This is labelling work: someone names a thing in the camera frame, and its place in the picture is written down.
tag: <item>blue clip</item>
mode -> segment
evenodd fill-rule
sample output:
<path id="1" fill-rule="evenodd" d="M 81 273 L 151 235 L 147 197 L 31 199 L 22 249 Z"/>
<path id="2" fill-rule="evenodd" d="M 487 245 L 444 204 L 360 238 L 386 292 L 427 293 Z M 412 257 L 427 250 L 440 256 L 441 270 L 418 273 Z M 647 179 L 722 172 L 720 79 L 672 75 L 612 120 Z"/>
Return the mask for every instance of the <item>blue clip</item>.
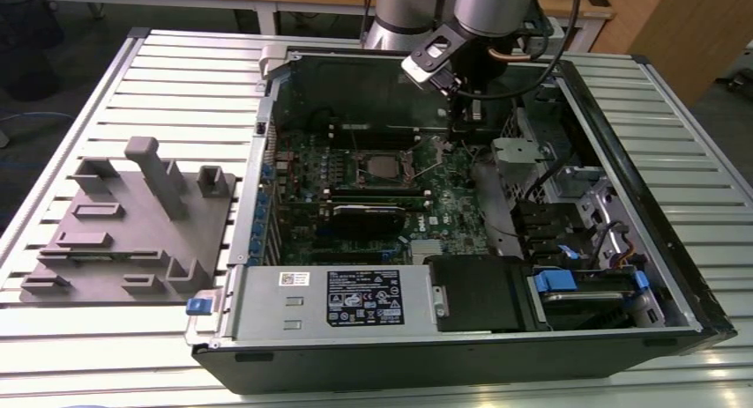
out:
<path id="1" fill-rule="evenodd" d="M 633 278 L 636 279 L 636 285 L 639 286 L 639 289 L 645 291 L 647 289 L 649 289 L 649 278 L 647 277 L 647 273 L 644 273 L 643 271 L 636 271 L 633 273 Z"/>
<path id="2" fill-rule="evenodd" d="M 568 270 L 545 270 L 533 277 L 540 292 L 577 291 L 576 278 Z"/>
<path id="3" fill-rule="evenodd" d="M 580 260 L 580 254 L 568 245 L 559 245 L 571 260 Z"/>
<path id="4" fill-rule="evenodd" d="M 270 196 L 268 195 L 266 192 L 260 192 L 257 194 L 257 203 L 258 205 L 265 205 L 270 202 Z"/>
<path id="5" fill-rule="evenodd" d="M 188 315 L 213 315 L 213 298 L 192 298 L 186 302 Z"/>
<path id="6" fill-rule="evenodd" d="M 266 217 L 266 215 L 268 215 L 268 209 L 264 208 L 262 206 L 258 206 L 257 210 L 254 210 L 254 217 L 258 220 L 262 220 Z"/>
<path id="7" fill-rule="evenodd" d="M 252 243 L 249 244 L 249 251 L 252 252 L 252 256 L 260 256 L 262 254 L 262 243 L 260 240 L 252 240 Z"/>
<path id="8" fill-rule="evenodd" d="M 254 225 L 252 226 L 252 235 L 253 236 L 264 235 L 264 223 L 254 223 Z"/>
<path id="9" fill-rule="evenodd" d="M 269 164 L 262 164 L 262 178 L 268 181 L 273 179 L 274 171 Z"/>

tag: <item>wooden cabinet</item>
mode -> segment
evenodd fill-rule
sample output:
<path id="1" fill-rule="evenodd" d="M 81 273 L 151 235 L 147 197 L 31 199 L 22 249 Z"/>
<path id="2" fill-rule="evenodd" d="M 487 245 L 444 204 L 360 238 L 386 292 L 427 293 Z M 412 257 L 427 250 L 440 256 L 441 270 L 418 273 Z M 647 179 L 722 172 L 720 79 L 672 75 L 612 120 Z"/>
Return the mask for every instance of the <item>wooden cabinet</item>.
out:
<path id="1" fill-rule="evenodd" d="M 753 39 L 753 0 L 609 0 L 595 53 L 643 54 L 687 105 Z"/>

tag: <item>sticker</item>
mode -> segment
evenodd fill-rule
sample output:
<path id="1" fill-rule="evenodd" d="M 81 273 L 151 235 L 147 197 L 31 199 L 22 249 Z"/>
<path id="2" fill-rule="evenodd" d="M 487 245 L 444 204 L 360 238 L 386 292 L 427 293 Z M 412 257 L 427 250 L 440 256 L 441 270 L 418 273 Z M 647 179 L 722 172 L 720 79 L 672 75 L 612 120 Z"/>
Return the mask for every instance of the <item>sticker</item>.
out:
<path id="1" fill-rule="evenodd" d="M 405 324 L 401 272 L 330 271 L 328 323 L 333 327 Z"/>
<path id="2" fill-rule="evenodd" d="M 612 14 L 609 13 L 599 13 L 596 11 L 585 11 L 584 12 L 584 18 L 603 18 L 603 19 L 609 19 L 612 17 Z"/>
<path id="3" fill-rule="evenodd" d="M 281 286 L 308 286 L 310 276 L 312 273 L 309 271 L 281 273 Z"/>

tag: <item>circuit board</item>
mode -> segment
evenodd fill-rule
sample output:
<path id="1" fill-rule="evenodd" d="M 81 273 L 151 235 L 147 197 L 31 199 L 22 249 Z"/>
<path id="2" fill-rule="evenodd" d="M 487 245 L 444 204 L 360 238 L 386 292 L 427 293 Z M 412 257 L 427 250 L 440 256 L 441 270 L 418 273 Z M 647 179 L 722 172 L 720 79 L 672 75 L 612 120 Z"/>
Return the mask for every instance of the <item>circuit board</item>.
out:
<path id="1" fill-rule="evenodd" d="M 326 139 L 294 131 L 281 137 L 277 151 L 284 265 L 410 264 L 412 242 L 424 240 L 437 240 L 447 254 L 489 253 L 464 146 L 421 134 L 406 151 L 336 149 Z M 322 217 L 334 198 L 337 204 L 406 207 L 400 234 L 369 240 L 329 235 Z"/>

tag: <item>blue latch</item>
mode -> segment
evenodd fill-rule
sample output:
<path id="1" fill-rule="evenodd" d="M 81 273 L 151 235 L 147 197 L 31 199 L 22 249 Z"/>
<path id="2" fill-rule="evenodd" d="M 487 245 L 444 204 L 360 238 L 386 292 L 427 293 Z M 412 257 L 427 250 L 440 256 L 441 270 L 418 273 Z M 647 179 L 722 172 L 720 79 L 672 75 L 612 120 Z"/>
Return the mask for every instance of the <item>blue latch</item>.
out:
<path id="1" fill-rule="evenodd" d="M 649 289 L 649 278 L 647 277 L 647 273 L 636 271 L 633 273 L 633 278 L 636 279 L 636 285 L 639 285 L 640 290 L 645 291 Z"/>
<path id="2" fill-rule="evenodd" d="M 213 315 L 213 298 L 192 298 L 186 302 L 188 315 Z"/>
<path id="3" fill-rule="evenodd" d="M 533 277 L 540 292 L 577 291 L 576 278 L 568 270 L 545 270 Z"/>

